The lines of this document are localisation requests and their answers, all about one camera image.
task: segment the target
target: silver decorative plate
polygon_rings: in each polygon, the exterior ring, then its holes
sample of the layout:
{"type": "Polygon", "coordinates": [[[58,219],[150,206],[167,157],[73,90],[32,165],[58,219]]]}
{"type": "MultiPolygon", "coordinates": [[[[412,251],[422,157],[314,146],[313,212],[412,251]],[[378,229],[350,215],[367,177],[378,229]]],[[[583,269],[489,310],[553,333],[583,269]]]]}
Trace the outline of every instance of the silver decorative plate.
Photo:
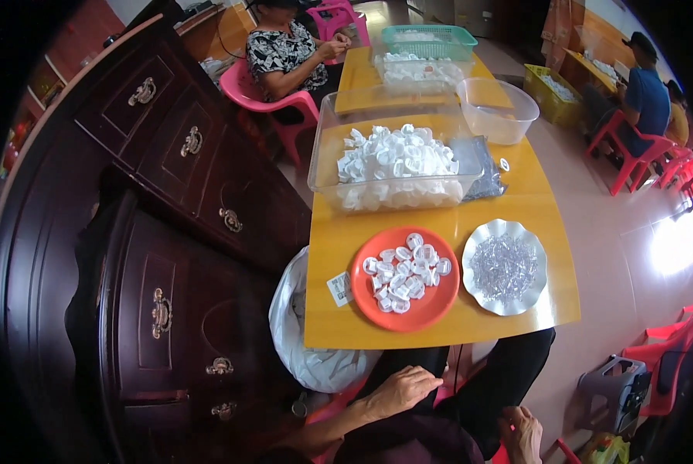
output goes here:
{"type": "Polygon", "coordinates": [[[462,252],[462,283],[465,290],[470,293],[484,310],[494,312],[499,316],[516,316],[522,314],[537,303],[539,295],[547,285],[547,255],[539,239],[532,232],[525,229],[518,222],[494,219],[490,223],[483,224],[477,228],[467,239],[465,249],[462,252]],[[537,253],[537,272],[534,275],[534,282],[529,289],[521,295],[521,300],[515,299],[511,303],[504,305],[499,300],[486,301],[482,289],[475,286],[475,274],[470,267],[470,259],[475,255],[475,248],[488,239],[490,236],[500,237],[509,234],[511,237],[518,237],[526,244],[533,246],[537,253]]]}

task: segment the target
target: blue shirt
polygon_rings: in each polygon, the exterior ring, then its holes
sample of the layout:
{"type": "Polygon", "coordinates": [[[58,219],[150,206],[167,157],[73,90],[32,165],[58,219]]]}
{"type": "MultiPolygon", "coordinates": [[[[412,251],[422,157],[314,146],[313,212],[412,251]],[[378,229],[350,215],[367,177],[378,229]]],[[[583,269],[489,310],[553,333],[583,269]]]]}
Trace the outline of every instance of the blue shirt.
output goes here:
{"type": "MultiPolygon", "coordinates": [[[[668,90],[655,69],[630,69],[630,81],[625,92],[625,105],[640,113],[635,127],[641,134],[664,135],[671,118],[671,101],[668,90]]],[[[650,142],[636,138],[632,153],[638,157],[650,146],[650,142]]]]}

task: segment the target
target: patterned shirt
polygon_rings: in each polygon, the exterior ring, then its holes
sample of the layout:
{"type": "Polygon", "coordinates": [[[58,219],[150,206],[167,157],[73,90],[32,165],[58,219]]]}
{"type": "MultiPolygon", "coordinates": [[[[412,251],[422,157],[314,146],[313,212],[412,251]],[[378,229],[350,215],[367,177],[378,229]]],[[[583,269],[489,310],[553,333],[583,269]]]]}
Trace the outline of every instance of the patterned shirt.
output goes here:
{"type": "MultiPolygon", "coordinates": [[[[290,22],[292,35],[284,31],[251,31],[246,40],[246,56],[249,61],[249,71],[254,81],[261,87],[259,78],[263,73],[281,70],[288,73],[310,58],[315,53],[316,46],[310,32],[302,24],[290,22]]],[[[329,75],[323,63],[315,67],[310,76],[291,93],[298,90],[314,90],[329,80],[329,75]]],[[[264,100],[274,99],[264,89],[264,100]]]]}

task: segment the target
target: dark wooden cabinet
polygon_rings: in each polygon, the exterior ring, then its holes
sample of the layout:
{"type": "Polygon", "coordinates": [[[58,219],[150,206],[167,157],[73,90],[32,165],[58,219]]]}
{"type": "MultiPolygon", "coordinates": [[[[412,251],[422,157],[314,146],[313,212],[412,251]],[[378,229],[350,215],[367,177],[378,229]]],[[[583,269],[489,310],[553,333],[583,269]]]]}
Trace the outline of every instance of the dark wooden cabinet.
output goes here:
{"type": "Polygon", "coordinates": [[[20,154],[0,200],[0,329],[65,462],[238,462],[302,424],[267,314],[310,210],[230,105],[156,17],[20,154]]]}

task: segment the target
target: label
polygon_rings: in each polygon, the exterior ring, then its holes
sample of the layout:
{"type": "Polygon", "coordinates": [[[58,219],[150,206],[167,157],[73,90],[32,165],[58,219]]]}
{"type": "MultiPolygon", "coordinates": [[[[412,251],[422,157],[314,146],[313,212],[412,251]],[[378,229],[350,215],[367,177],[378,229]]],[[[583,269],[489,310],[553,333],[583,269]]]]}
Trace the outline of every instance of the label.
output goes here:
{"type": "Polygon", "coordinates": [[[334,297],[336,306],[342,307],[344,304],[354,301],[354,295],[351,294],[351,278],[347,272],[337,275],[326,283],[331,290],[331,296],[334,297]]]}

